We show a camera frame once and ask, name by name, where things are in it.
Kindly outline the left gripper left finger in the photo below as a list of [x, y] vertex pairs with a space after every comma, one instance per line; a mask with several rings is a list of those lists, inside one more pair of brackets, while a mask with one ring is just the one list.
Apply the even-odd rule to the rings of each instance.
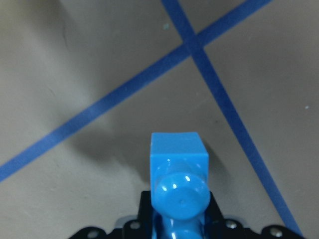
[[127, 221], [121, 229], [115, 229], [116, 239], [152, 239], [154, 210], [151, 192], [142, 191], [136, 219]]

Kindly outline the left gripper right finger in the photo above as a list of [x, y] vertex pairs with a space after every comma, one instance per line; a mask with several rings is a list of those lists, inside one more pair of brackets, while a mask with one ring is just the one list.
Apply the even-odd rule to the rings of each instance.
[[224, 218], [214, 195], [210, 192], [210, 202], [205, 210], [205, 239], [248, 239], [248, 235], [240, 222]]

